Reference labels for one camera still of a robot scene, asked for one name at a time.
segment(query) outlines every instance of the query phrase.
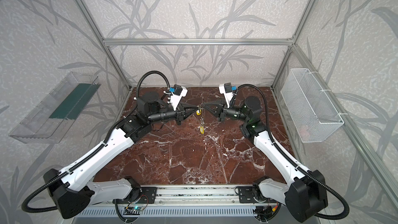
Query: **cable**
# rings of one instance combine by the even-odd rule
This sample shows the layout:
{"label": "cable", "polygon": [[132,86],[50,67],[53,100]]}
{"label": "cable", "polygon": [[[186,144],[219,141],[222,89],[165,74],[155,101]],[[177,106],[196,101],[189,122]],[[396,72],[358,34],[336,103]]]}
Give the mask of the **cable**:
{"label": "cable", "polygon": [[115,209],[116,209],[116,214],[121,219],[124,223],[132,223],[133,221],[127,220],[126,218],[122,217],[122,214],[119,212],[119,207],[117,206],[117,199],[115,199]]}
{"label": "cable", "polygon": [[268,113],[268,103],[267,103],[267,99],[264,95],[264,93],[256,86],[252,85],[252,84],[243,84],[240,85],[234,92],[234,96],[232,97],[231,101],[230,101],[230,106],[233,107],[235,104],[235,98],[236,95],[238,94],[239,89],[241,89],[242,87],[252,87],[255,88],[257,91],[260,92],[261,96],[263,97],[264,100],[264,107],[266,109],[266,127],[267,127],[267,132],[268,132],[268,136],[271,139],[271,142],[274,144],[275,148],[278,150],[278,152],[280,154],[282,154],[282,156],[288,161],[290,162],[294,167],[297,168],[298,171],[300,171],[301,173],[303,173],[305,176],[307,176],[308,178],[312,179],[314,182],[316,182],[317,184],[319,184],[322,188],[326,189],[327,191],[329,191],[332,195],[334,195],[342,204],[343,204],[343,211],[340,214],[335,214],[335,215],[325,215],[325,214],[320,214],[317,213],[314,216],[322,218],[322,219],[327,219],[327,220],[340,220],[345,218],[348,214],[349,214],[349,206],[348,203],[345,201],[345,199],[336,191],[334,191],[332,188],[330,188],[329,186],[327,186],[326,184],[324,184],[323,182],[317,180],[315,177],[313,177],[310,173],[306,172],[303,168],[301,168],[300,166],[297,166],[297,164],[291,160],[291,158],[289,156],[287,156],[287,154],[285,154],[285,152],[282,151],[282,149],[279,147],[279,145],[276,144],[276,141],[274,140],[271,130],[269,128],[269,113]]}
{"label": "cable", "polygon": [[271,212],[271,213],[268,213],[268,214],[258,212],[258,211],[256,211],[256,209],[253,209],[253,212],[256,213],[257,215],[265,216],[265,217],[266,217],[266,222],[268,222],[269,220],[271,220],[272,218],[274,218],[274,217],[276,216],[276,214],[279,212],[279,210],[280,210],[280,208],[281,208],[281,205],[282,205],[281,203],[278,203],[278,202],[277,202],[275,211],[274,211],[274,212]]}
{"label": "cable", "polygon": [[[130,116],[135,110],[137,109],[137,106],[135,106],[128,114],[126,117]],[[59,180],[61,180],[63,177],[69,175],[70,173],[72,173],[75,169],[77,169],[78,167],[80,167],[82,164],[84,164],[85,162],[87,162],[90,158],[92,158],[94,155],[96,155],[103,147],[105,147],[105,144],[108,142],[113,130],[115,129],[115,127],[122,122],[123,118],[117,122],[115,122],[108,130],[106,137],[103,141],[103,144],[101,144],[99,147],[97,147],[97,149],[95,149],[92,153],[90,153],[87,157],[83,158],[80,162],[78,162],[77,164],[75,164],[74,166],[72,166],[67,172],[64,172],[60,175],[58,175],[57,177],[54,177],[53,179],[51,179],[50,181],[48,181],[46,184],[44,184],[43,186],[41,186],[40,188],[38,188],[37,190],[35,190],[33,193],[31,193],[28,197],[26,197],[26,199],[22,202],[21,205],[21,209],[24,212],[27,213],[42,213],[42,212],[47,212],[47,211],[53,211],[53,210],[57,210],[56,206],[53,207],[46,207],[46,208],[31,208],[28,206],[28,203],[35,197],[37,196],[40,192],[42,192],[43,190],[47,189],[48,187],[52,186],[54,183],[58,182]]]}
{"label": "cable", "polygon": [[144,196],[145,198],[147,198],[147,205],[145,205],[145,207],[144,207],[144,208],[142,208],[142,209],[141,209],[141,211],[142,211],[142,210],[144,210],[144,209],[146,209],[146,208],[148,207],[148,203],[149,203],[149,199],[148,199],[148,197],[147,197],[146,195],[142,195],[142,196]]}
{"label": "cable", "polygon": [[159,71],[156,71],[156,70],[152,70],[152,71],[146,72],[140,78],[140,80],[138,81],[137,88],[135,89],[135,94],[136,94],[137,98],[140,96],[140,88],[141,88],[142,82],[144,81],[145,78],[147,78],[149,75],[152,75],[152,74],[158,74],[158,75],[162,76],[162,78],[164,79],[164,81],[166,82],[166,85],[167,85],[167,91],[166,92],[167,93],[170,92],[169,91],[170,90],[170,83],[169,83],[169,80],[167,79],[167,77],[162,72],[159,72]]}

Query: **white wire basket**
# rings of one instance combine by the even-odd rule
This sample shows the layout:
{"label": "white wire basket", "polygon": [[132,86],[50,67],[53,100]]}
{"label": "white wire basket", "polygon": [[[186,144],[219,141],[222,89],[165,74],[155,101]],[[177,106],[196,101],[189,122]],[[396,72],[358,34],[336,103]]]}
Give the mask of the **white wire basket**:
{"label": "white wire basket", "polygon": [[303,143],[322,142],[344,124],[307,68],[291,69],[281,94]]}

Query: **wall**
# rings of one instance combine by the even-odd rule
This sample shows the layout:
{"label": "wall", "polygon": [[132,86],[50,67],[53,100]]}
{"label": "wall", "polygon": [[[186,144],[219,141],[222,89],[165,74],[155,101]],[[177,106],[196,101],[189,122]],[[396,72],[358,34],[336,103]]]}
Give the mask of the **wall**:
{"label": "wall", "polygon": [[[290,38],[308,0],[84,0],[106,38]],[[285,46],[111,47],[134,84],[147,69],[171,83],[270,85]],[[148,85],[162,85],[153,77]]]}
{"label": "wall", "polygon": [[[114,122],[127,87],[72,0],[0,0],[0,222],[56,223],[57,211],[28,214],[21,202],[49,168],[81,157]],[[97,93],[58,144],[23,144],[10,131],[70,72],[99,76]],[[33,207],[54,203],[47,191]]]}
{"label": "wall", "polygon": [[[285,117],[286,127],[292,133],[289,140],[303,164],[311,170],[319,170],[326,184],[337,191],[350,205],[350,214],[336,223],[398,223],[398,213],[373,177],[361,155],[342,128],[325,141],[302,143],[289,111],[280,93],[291,68],[302,68],[299,60],[291,55],[281,79],[275,86],[279,110]],[[341,203],[328,193],[329,207],[324,214],[341,213]]]}
{"label": "wall", "polygon": [[397,1],[319,0],[299,41],[395,179]]}
{"label": "wall", "polygon": [[[397,2],[319,0],[298,41],[396,178]],[[327,184],[350,204],[349,216],[337,223],[398,223],[396,210],[342,128],[320,143],[303,144],[298,138],[279,93],[288,69],[295,67],[301,64],[292,56],[275,92],[303,162],[310,169],[319,169]],[[334,197],[329,201],[328,211],[342,210]]]}

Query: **mounting plate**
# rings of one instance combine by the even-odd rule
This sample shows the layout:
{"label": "mounting plate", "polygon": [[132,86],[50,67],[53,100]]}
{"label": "mounting plate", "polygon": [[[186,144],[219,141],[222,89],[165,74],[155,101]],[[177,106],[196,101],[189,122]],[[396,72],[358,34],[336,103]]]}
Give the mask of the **mounting plate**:
{"label": "mounting plate", "polygon": [[[252,186],[238,186],[239,202],[240,203],[259,203],[254,199]],[[266,203],[276,203],[274,199],[267,198]]]}

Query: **plastic container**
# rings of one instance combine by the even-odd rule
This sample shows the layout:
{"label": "plastic container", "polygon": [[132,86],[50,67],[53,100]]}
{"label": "plastic container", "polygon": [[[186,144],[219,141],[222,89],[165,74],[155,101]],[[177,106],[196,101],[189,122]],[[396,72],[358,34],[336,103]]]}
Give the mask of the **plastic container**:
{"label": "plastic container", "polygon": [[98,90],[97,77],[70,72],[10,136],[23,143],[59,143]]}

